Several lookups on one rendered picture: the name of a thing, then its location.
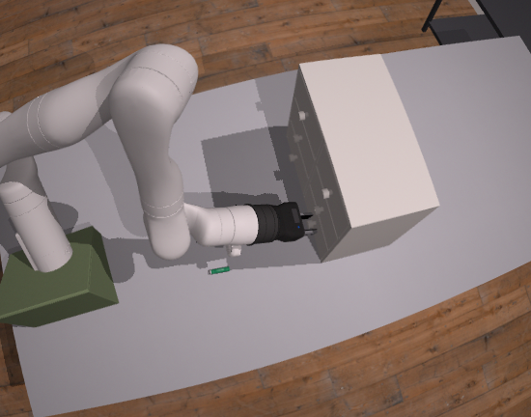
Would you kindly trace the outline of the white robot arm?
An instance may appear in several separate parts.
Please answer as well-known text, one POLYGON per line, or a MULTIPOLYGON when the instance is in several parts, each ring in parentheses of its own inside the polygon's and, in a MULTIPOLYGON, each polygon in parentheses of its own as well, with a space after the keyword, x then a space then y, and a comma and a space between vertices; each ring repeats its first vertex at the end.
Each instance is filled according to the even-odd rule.
POLYGON ((168 154, 172 127, 197 79, 191 54, 172 44, 154 44, 13 113, 0 112, 0 168, 7 165, 0 199, 34 270, 56 270, 72 255, 34 155, 72 146, 111 119, 137 180, 154 253, 167 261, 180 258, 189 248, 190 234, 202 246, 231 243, 231 212, 184 203, 182 173, 168 154))

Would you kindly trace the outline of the white chest of drawers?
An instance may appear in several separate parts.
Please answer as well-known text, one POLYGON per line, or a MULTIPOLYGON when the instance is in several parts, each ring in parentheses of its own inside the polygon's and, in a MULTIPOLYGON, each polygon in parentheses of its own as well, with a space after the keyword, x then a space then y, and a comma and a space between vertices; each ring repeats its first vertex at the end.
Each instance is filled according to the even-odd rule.
POLYGON ((293 102, 300 71, 323 137, 303 197, 325 144, 350 224, 321 262, 390 245, 440 204, 381 55, 299 64, 293 102))

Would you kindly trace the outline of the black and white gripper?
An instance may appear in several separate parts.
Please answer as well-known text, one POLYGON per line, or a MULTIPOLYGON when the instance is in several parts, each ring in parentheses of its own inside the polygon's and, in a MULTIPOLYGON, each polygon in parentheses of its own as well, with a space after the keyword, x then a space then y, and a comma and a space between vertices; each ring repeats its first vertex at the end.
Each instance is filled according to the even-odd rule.
POLYGON ((274 240, 296 241, 312 236, 317 229, 305 230, 301 219, 313 216, 312 212, 299 212, 296 202, 274 205, 251 205, 227 207, 234 218, 235 233, 226 245, 228 255, 238 257, 241 245, 268 243, 274 240))

